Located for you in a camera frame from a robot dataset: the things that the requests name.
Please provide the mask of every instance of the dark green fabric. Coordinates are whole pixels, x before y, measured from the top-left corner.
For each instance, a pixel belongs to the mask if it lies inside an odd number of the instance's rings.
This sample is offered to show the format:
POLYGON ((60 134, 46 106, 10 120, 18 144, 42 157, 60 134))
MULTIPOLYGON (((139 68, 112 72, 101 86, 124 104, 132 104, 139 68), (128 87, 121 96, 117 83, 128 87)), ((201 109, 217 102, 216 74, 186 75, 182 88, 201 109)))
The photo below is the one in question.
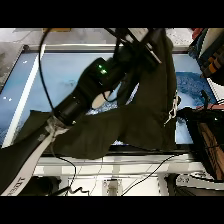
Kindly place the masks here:
POLYGON ((135 103, 83 116, 72 129, 57 137, 55 153, 79 159, 97 159, 107 154, 115 140, 148 150, 176 148, 176 119, 164 127, 176 91, 172 43, 165 30, 154 51, 162 64, 153 71, 146 64, 141 64, 135 103))

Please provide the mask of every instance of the floor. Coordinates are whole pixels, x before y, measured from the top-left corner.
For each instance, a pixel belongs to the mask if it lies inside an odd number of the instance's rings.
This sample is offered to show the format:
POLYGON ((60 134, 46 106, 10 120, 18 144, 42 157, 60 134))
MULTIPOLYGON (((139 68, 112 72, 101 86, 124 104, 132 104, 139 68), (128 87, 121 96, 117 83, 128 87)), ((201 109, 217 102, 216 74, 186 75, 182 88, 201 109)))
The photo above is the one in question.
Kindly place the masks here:
MULTIPOLYGON (((37 45, 42 37, 42 28, 0 28, 0 42, 15 42, 37 45)), ((174 45, 189 45, 192 30, 188 28, 167 29, 167 36, 174 45)), ((72 28, 71 32, 53 32, 47 44, 113 44, 115 38, 103 28, 72 28)))

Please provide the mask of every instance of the blue table surface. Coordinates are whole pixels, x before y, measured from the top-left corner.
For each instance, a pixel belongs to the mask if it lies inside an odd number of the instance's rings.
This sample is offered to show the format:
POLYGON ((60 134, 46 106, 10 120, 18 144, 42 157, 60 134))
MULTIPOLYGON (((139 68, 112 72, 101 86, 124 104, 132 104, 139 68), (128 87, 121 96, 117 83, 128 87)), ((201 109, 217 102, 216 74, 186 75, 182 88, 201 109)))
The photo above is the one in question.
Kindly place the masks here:
MULTIPOLYGON (((32 69, 36 53, 22 54, 16 63, 2 93, 0 94, 0 145, 4 141, 13 114, 18 105, 27 78, 32 69)), ((111 53, 46 53, 42 58, 45 82, 53 102, 58 105, 75 88, 82 71, 98 57, 108 59, 111 53)), ((188 55, 173 55, 177 75, 178 95, 182 101, 179 108, 203 105, 200 91, 206 90, 212 101, 214 95, 206 80, 200 78, 197 62, 188 55)), ((116 107, 105 103, 101 111, 116 107)), ((30 110, 50 111, 39 72, 32 85, 29 97, 23 110, 17 130, 29 117, 30 110)), ((184 122, 177 122, 177 144, 192 144, 192 139, 184 122)))

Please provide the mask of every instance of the robotic arm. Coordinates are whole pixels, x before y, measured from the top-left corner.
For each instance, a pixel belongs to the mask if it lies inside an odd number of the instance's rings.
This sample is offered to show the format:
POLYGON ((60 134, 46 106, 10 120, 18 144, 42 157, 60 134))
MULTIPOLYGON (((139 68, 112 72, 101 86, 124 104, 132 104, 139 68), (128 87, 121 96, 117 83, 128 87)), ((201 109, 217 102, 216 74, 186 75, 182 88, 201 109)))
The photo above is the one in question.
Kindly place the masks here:
POLYGON ((116 30, 121 36, 120 41, 125 41, 119 51, 117 41, 114 57, 107 61, 103 58, 93 61, 83 71, 74 91, 54 109, 54 116, 27 138, 0 150, 0 195, 18 195, 29 182, 41 154, 52 139, 73 128, 88 110, 101 106, 135 66, 147 62, 145 64, 152 68, 161 63, 152 51, 153 42, 156 44, 156 36, 161 30, 116 30))

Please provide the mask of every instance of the white line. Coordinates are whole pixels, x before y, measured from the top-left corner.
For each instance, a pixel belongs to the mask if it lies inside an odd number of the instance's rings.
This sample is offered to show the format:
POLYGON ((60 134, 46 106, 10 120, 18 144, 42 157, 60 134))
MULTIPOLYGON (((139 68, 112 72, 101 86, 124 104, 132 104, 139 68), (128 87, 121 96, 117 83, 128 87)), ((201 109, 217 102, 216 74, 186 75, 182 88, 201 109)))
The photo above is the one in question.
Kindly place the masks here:
MULTIPOLYGON (((42 49, 41 49, 40 58, 42 58, 42 56, 44 54, 45 46, 46 46, 46 44, 43 44, 42 49)), ((7 147, 7 146, 12 144, 16 128, 18 126, 18 123, 19 123, 20 117, 22 115, 23 109, 26 105, 26 101, 28 99, 28 96, 29 96, 29 93, 30 93, 31 87, 33 85, 33 82, 34 82, 34 79, 36 77, 38 69, 39 69, 39 64, 38 64, 38 55, 37 55, 37 57, 35 58, 32 70, 30 72, 30 75, 29 75, 29 77, 26 81, 26 85, 23 89, 22 96, 19 100, 16 111, 13 115, 11 124, 10 124, 9 129, 8 129, 8 132, 5 136, 4 142, 2 144, 2 148, 7 147)))

